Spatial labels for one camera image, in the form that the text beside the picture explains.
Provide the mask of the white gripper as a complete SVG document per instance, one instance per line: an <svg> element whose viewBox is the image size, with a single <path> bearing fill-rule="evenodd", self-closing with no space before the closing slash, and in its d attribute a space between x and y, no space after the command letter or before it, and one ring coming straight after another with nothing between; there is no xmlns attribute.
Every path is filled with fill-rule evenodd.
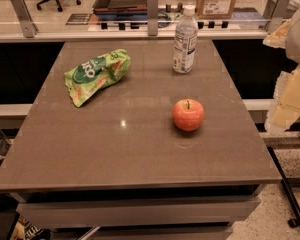
<svg viewBox="0 0 300 240"><path fill-rule="evenodd" d="M291 73L280 73L264 124L267 132L282 133L300 117L300 8L269 34L263 44L284 49L289 59L299 63Z"/></svg>

